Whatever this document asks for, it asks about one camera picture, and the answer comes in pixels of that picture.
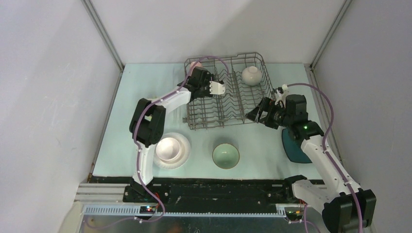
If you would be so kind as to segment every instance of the blue sponge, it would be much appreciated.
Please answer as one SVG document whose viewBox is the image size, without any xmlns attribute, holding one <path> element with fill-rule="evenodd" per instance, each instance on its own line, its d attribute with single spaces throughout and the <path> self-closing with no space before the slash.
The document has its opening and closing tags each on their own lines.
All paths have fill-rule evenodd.
<svg viewBox="0 0 412 233">
<path fill-rule="evenodd" d="M 288 129 L 282 130 L 282 143 L 286 155 L 290 161 L 300 164 L 312 163 L 308 156 L 303 153 L 302 149 L 300 149 L 300 147 L 298 147 L 298 145 L 292 141 L 291 137 L 289 137 Z"/>
</svg>

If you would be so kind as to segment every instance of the light blue table surface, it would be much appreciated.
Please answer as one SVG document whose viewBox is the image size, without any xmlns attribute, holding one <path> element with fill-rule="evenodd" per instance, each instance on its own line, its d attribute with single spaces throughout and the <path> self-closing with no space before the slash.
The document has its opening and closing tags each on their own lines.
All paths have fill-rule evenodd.
<svg viewBox="0 0 412 233">
<path fill-rule="evenodd" d="M 273 87 L 282 84 L 308 83 L 303 64 L 266 64 Z M 132 176 L 136 170 L 137 146 L 129 124 L 141 98 L 156 98 L 171 91 L 184 78 L 183 64 L 127 64 L 121 78 L 113 109 L 93 170 L 94 176 Z M 310 88 L 291 87 L 291 93 L 306 96 L 309 119 L 320 123 Z M 153 165 L 155 177 L 211 179 L 283 179 L 302 174 L 320 179 L 313 164 L 296 164 L 288 160 L 282 146 L 281 130 L 262 124 L 244 124 L 224 128 L 190 130 L 186 106 L 166 118 L 165 131 L 178 132 L 188 138 L 191 154 L 187 162 L 173 170 Z M 232 143 L 240 152 L 240 161 L 232 169 L 221 169 L 212 160 L 219 143 Z"/>
</svg>

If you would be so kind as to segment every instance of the bowl rim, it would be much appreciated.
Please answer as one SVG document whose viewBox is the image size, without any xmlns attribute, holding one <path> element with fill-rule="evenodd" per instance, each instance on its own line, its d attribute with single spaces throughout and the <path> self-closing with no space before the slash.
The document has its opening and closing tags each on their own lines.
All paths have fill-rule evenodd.
<svg viewBox="0 0 412 233">
<path fill-rule="evenodd" d="M 169 139 L 169 138 L 171 138 L 172 141 L 173 141 L 173 140 L 176 141 L 177 144 L 179 145 L 179 151 L 177 152 L 177 155 L 175 155 L 173 158 L 171 158 L 171 159 L 162 159 L 162 158 L 159 156 L 159 154 L 157 153 L 157 146 L 158 146 L 158 144 L 156 145 L 156 148 L 154 149 L 154 151 L 155 151 L 156 155 L 159 157 L 159 159 L 162 160 L 162 161 L 165 161 L 165 162 L 172 162 L 172 161 L 175 160 L 176 158 L 180 157 L 180 155 L 182 154 L 182 149 L 183 149 L 180 141 L 177 140 L 177 139 L 174 138 L 174 137 L 165 137 L 165 138 L 162 138 L 159 142 L 161 142 L 161 141 L 163 141 L 163 140 L 165 140 L 165 139 Z"/>
<path fill-rule="evenodd" d="M 233 167 L 230 167 L 230 168 L 224 168 L 224 167 L 221 167 L 221 166 L 217 165 L 217 163 L 215 162 L 215 159 L 213 158 L 213 154 L 214 154 L 216 148 L 219 147 L 220 145 L 224 145 L 224 144 L 231 145 L 231 146 L 233 146 L 233 147 L 238 151 L 238 155 L 239 155 L 239 156 L 238 156 L 238 161 L 236 162 L 236 164 L 235 164 Z M 238 165 L 239 161 L 240 161 L 240 152 L 239 152 L 239 149 L 238 149 L 237 147 L 235 147 L 235 146 L 234 146 L 233 144 L 231 144 L 231 143 L 220 143 L 220 144 L 218 144 L 217 146 L 215 146 L 215 148 L 214 148 L 213 151 L 212 151 L 212 160 L 213 160 L 213 163 L 214 163 L 218 168 L 225 169 L 225 170 L 232 169 L 232 168 L 236 167 L 236 166 Z"/>
</svg>

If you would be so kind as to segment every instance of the dish rack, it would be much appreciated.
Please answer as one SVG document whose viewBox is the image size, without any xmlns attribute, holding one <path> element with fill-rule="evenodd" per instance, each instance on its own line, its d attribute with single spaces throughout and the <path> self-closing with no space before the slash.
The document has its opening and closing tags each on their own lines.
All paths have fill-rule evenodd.
<svg viewBox="0 0 412 233">
<path fill-rule="evenodd" d="M 190 69 L 191 62 L 199 58 L 188 58 L 185 61 L 185 75 Z M 245 115 L 252 111 L 263 97 L 275 100 L 262 55 L 248 52 L 220 58 L 227 63 L 229 74 L 217 59 L 204 59 L 201 63 L 204 68 L 214 73 L 215 78 L 224 82 L 225 93 L 211 98 L 196 99 L 187 105 L 187 117 L 183 118 L 183 123 L 187 123 L 191 130 L 253 123 Z M 262 81 L 256 86 L 246 85 L 242 81 L 242 71 L 249 66 L 256 66 L 262 72 Z"/>
</svg>

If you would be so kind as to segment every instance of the white plate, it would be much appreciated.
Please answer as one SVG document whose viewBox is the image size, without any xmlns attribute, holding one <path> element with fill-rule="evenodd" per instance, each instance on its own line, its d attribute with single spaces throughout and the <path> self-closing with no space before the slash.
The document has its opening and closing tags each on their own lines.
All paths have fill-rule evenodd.
<svg viewBox="0 0 412 233">
<path fill-rule="evenodd" d="M 177 155 L 173 161 L 163 161 L 159 158 L 159 156 L 156 154 L 156 151 L 154 152 L 154 158 L 153 162 L 156 164 L 159 168 L 163 169 L 176 169 L 183 165 L 189 158 L 190 155 L 190 143 L 186 137 L 181 135 L 180 133 L 166 133 L 162 136 L 163 138 L 166 137 L 172 137 L 176 139 L 180 143 L 180 152 Z"/>
</svg>

